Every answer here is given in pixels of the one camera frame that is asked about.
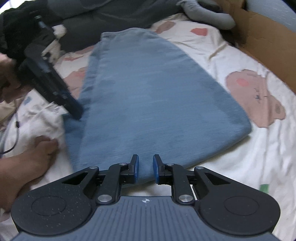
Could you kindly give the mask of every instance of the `white bed sheet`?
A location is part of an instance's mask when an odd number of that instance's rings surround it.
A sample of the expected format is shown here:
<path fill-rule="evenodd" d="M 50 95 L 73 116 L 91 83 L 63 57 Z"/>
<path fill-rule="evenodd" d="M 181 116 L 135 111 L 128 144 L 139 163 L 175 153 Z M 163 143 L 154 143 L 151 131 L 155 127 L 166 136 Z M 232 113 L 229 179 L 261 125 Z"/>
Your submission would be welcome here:
<path fill-rule="evenodd" d="M 202 165 L 256 189 L 267 184 L 268 193 L 281 207 L 281 217 L 274 235 L 283 241 L 293 241 L 296 238 L 296 96 L 264 66 L 227 45 L 216 28 L 191 22 L 185 15 L 177 14 L 154 24 L 151 30 L 156 31 L 158 26 L 167 21 L 175 25 L 159 35 L 185 51 L 227 91 L 225 79 L 230 73 L 243 69 L 253 70 L 267 78 L 270 93 L 284 106 L 286 110 L 284 120 L 275 120 L 269 128 L 258 128 L 253 124 L 252 133 L 248 138 Z M 194 28 L 207 29 L 206 36 L 204 30 L 200 35 L 190 32 Z M 72 61 L 63 61 L 62 58 L 56 65 L 56 69 L 64 78 L 71 72 L 87 66 L 88 63 L 89 53 L 71 54 L 71 56 Z M 58 138 L 60 152 L 57 161 L 37 185 L 41 186 L 72 173 L 60 116 L 64 110 L 53 104 L 48 105 L 35 91 L 29 93 L 27 99 L 18 112 L 22 124 L 20 141 L 17 148 L 9 155 L 23 152 L 32 144 L 35 136 L 47 135 Z M 15 130 L 12 128 L 5 148 L 12 146 L 14 141 Z M 137 196 L 165 196 L 170 195 L 170 186 L 147 183 L 134 188 L 124 188 L 123 193 Z M 0 234 L 4 240 L 10 240 L 17 234 L 11 218 L 0 223 Z"/>

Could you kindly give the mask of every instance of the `cardboard box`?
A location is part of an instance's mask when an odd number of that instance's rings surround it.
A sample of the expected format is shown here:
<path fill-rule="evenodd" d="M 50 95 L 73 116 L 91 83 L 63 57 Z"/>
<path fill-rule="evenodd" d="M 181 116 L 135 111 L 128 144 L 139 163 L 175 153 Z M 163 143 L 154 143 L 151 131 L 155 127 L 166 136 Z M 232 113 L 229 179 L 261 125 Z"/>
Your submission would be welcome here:
<path fill-rule="evenodd" d="M 240 49 L 296 93 L 296 33 L 270 18 L 243 9 L 245 0 L 215 0 L 236 22 L 233 33 Z"/>

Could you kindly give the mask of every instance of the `bed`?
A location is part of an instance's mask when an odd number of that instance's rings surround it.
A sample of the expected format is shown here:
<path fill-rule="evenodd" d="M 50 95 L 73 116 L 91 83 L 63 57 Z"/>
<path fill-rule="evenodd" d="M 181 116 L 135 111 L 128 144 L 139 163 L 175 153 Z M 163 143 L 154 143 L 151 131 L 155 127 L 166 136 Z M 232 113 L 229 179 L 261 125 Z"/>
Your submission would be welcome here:
<path fill-rule="evenodd" d="M 274 235 L 280 240 L 293 241 L 296 238 L 295 94 L 263 65 L 231 47 L 214 27 L 192 22 L 180 13 L 155 23 L 150 30 L 187 53 L 244 108 L 252 122 L 251 134 L 224 153 L 205 161 L 202 166 L 273 196 L 281 207 Z M 55 65 L 76 98 L 92 49 L 93 46 L 90 46 L 67 53 Z M 234 81 L 245 88 L 245 96 L 235 88 Z M 22 153 L 33 145 L 33 138 L 39 135 L 59 141 L 60 152 L 56 163 L 41 182 L 31 188 L 73 172 L 61 117 L 64 113 L 66 111 L 62 107 L 48 104 L 34 90 L 18 109 L 21 122 L 19 144 L 6 157 Z M 15 138 L 16 130 L 9 125 L 5 149 L 13 146 Z M 146 183 L 124 188 L 123 194 L 165 196 L 170 195 L 170 186 Z M 16 234 L 17 230 L 8 216 L 0 223 L 0 237 L 10 240 Z"/>

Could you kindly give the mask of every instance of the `skin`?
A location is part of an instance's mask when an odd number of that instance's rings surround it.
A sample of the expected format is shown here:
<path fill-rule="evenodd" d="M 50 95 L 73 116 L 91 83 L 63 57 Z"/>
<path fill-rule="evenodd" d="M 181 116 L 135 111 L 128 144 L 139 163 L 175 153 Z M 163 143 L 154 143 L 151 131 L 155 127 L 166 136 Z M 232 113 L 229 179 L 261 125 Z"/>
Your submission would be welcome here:
<path fill-rule="evenodd" d="M 14 72 L 14 61 L 0 54 L 0 99 L 11 102 L 26 95 L 31 88 L 21 86 Z M 17 196 L 38 181 L 55 160 L 57 140 L 40 136 L 35 147 L 24 153 L 0 159 L 0 208 L 10 211 Z"/>

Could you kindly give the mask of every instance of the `green patch print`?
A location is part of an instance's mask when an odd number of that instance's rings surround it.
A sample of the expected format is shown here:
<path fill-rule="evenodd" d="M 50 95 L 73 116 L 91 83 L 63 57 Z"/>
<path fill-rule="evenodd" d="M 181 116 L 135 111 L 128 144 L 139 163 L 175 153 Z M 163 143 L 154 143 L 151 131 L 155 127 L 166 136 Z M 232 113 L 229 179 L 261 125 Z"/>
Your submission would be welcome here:
<path fill-rule="evenodd" d="M 260 185 L 260 191 L 268 194 L 269 184 L 262 184 L 262 185 Z"/>

